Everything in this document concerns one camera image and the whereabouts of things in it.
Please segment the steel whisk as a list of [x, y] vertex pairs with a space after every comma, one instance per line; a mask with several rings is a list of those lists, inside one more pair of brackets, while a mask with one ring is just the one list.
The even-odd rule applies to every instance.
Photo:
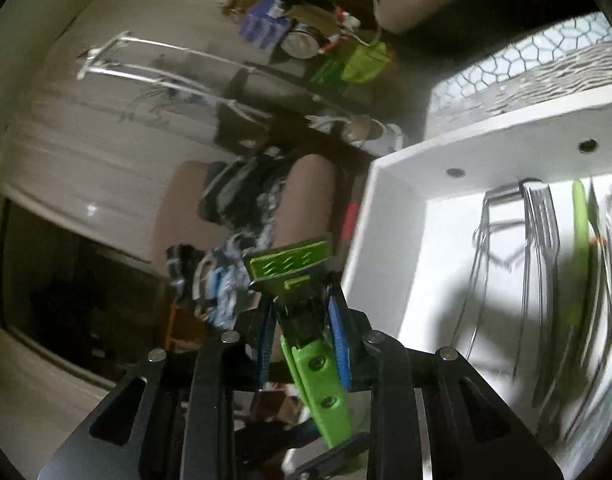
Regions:
[[602, 203], [594, 191], [589, 193], [589, 220], [596, 236], [597, 274], [587, 349], [597, 364], [579, 427], [599, 439], [612, 429], [612, 186]]

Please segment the steel fork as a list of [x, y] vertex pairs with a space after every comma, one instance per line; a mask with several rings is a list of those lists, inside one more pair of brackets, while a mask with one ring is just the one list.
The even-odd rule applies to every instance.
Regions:
[[552, 377], [552, 329], [560, 234], [550, 186], [538, 179], [526, 179], [519, 188], [524, 204], [525, 245], [520, 332], [512, 377], [516, 378], [520, 368], [530, 291], [532, 282], [535, 282], [538, 338], [532, 408], [541, 408], [547, 399], [548, 381]]

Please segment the white drawer box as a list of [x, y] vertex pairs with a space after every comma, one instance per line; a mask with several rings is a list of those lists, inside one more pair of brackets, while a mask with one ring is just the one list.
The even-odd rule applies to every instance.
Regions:
[[382, 157], [343, 276], [404, 346], [472, 365], [568, 479], [612, 456], [612, 84]]

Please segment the brown chair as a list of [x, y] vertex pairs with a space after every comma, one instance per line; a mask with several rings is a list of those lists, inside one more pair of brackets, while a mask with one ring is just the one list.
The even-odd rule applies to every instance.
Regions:
[[[157, 209], [150, 262], [164, 278], [168, 275], [166, 249], [191, 245], [207, 252], [228, 237], [224, 226], [199, 218], [199, 200], [208, 166], [190, 160], [181, 164], [170, 179]], [[285, 180], [275, 215], [275, 247], [295, 244], [330, 231], [336, 171], [327, 159], [311, 154], [295, 162]]]

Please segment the white mug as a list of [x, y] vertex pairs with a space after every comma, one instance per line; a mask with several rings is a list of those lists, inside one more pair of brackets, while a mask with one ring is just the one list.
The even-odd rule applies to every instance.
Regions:
[[376, 157], [402, 150], [407, 141], [399, 125], [384, 124], [368, 115], [350, 118], [342, 136], [350, 145]]

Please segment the green bag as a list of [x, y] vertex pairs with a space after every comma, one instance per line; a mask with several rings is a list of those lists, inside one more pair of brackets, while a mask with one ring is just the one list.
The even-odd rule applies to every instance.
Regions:
[[372, 47], [357, 44], [349, 51], [338, 51], [329, 55], [310, 81], [321, 86], [368, 84], [379, 76], [389, 63], [391, 55], [384, 42]]

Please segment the round tin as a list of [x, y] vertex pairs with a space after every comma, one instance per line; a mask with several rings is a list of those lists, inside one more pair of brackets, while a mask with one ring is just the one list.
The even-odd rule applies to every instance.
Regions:
[[313, 27], [298, 24], [281, 41], [281, 49], [291, 58], [310, 60], [320, 54], [323, 36]]

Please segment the green handled peeler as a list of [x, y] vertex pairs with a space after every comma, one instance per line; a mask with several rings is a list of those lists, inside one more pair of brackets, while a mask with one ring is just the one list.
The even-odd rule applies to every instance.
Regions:
[[562, 266], [558, 323], [565, 348], [574, 352], [584, 325], [589, 278], [590, 223], [586, 188], [572, 181], [573, 236], [571, 253]]

